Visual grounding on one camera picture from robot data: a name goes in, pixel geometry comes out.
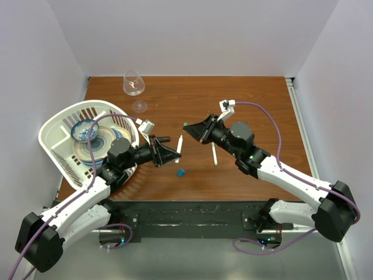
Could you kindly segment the white pen dark green end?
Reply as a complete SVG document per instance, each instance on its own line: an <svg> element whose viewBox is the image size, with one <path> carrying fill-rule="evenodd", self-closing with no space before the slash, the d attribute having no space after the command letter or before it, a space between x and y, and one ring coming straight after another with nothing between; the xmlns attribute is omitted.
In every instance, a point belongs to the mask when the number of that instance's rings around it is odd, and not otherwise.
<svg viewBox="0 0 373 280"><path fill-rule="evenodd" d="M180 135L179 139L178 139L178 145L177 145L177 153L181 154L181 149L182 149L182 143L183 143L183 135ZM178 157L177 159L175 159L175 163L178 164L180 161L180 157Z"/></svg>

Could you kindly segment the white pen light green end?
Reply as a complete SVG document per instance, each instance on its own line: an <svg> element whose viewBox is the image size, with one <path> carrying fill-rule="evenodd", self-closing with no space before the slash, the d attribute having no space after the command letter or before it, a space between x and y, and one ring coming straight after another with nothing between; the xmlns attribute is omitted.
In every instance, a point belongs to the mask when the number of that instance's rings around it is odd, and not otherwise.
<svg viewBox="0 0 373 280"><path fill-rule="evenodd" d="M212 142L211 144L212 144L213 162L214 162L214 165L215 165L215 166L218 166L217 153L216 153L215 143Z"/></svg>

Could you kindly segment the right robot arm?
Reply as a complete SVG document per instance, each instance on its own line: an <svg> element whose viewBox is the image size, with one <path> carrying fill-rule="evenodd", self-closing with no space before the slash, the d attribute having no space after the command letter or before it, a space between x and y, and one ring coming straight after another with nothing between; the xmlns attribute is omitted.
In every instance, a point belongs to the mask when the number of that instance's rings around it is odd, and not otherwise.
<svg viewBox="0 0 373 280"><path fill-rule="evenodd" d="M268 201L259 215L261 225L273 229L279 223L295 223L316 229L323 237L340 242L360 213L349 186L308 176L282 163L254 144L255 135L245 122L230 127L216 115L186 125L183 130L201 144L214 143L235 157L238 169L256 179L267 181L298 197L301 202Z"/></svg>

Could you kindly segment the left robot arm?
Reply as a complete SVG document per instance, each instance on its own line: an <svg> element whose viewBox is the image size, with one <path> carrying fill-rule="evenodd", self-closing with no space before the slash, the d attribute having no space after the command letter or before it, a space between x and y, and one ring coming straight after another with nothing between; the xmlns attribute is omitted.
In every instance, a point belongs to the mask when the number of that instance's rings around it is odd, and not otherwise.
<svg viewBox="0 0 373 280"><path fill-rule="evenodd" d="M92 230L116 228L121 215L104 200L124 184L128 169L147 162L161 167L180 157L154 135L141 146L132 146L126 138L113 140L103 164L84 186L41 214L31 212L23 218L15 244L19 259L26 259L34 270L46 272L65 249Z"/></svg>

